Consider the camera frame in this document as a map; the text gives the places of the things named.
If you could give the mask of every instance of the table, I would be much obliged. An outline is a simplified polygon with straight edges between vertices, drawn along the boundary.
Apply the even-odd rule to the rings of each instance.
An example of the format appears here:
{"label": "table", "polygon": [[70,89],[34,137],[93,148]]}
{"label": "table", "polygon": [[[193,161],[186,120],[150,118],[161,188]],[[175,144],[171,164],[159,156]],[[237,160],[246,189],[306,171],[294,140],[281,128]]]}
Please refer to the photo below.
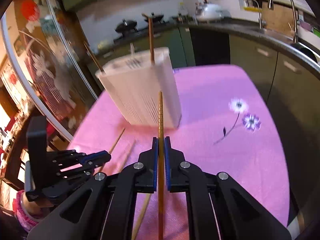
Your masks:
{"label": "table", "polygon": [[[182,118],[178,129],[164,130],[172,148],[205,172],[230,174],[287,226],[289,179],[282,144],[268,108],[247,74],[234,65],[213,65],[178,69],[174,76]],[[114,162],[104,170],[107,174],[119,172],[116,162],[124,149],[136,140],[127,165],[136,162],[140,152],[151,148],[157,128],[131,126],[107,92],[91,108],[69,148],[86,153],[109,150],[123,127],[124,135],[112,154]],[[143,200],[138,194],[135,220]],[[157,239],[157,212],[155,193],[136,239]],[[164,237],[188,239],[185,194],[166,192],[165,212]]]}

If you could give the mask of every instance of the floral decal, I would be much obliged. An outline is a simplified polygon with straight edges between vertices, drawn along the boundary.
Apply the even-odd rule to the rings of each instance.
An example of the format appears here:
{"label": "floral decal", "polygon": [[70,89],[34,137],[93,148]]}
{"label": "floral decal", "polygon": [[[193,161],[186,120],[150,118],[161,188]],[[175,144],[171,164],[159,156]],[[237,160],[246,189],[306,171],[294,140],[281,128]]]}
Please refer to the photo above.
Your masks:
{"label": "floral decal", "polygon": [[32,58],[34,60],[33,66],[37,70],[36,75],[38,77],[41,76],[42,73],[47,73],[49,77],[54,78],[52,72],[49,69],[47,69],[47,67],[50,66],[50,62],[45,61],[44,52],[42,50],[40,51],[40,56],[34,53],[34,55],[32,55]]}
{"label": "floral decal", "polygon": [[229,103],[229,108],[231,111],[234,111],[235,113],[243,113],[244,111],[247,111],[249,109],[249,106],[245,101],[242,99],[233,99]]}
{"label": "floral decal", "polygon": [[246,127],[247,130],[255,131],[259,130],[261,126],[260,118],[255,114],[246,114],[242,118],[242,124]]}

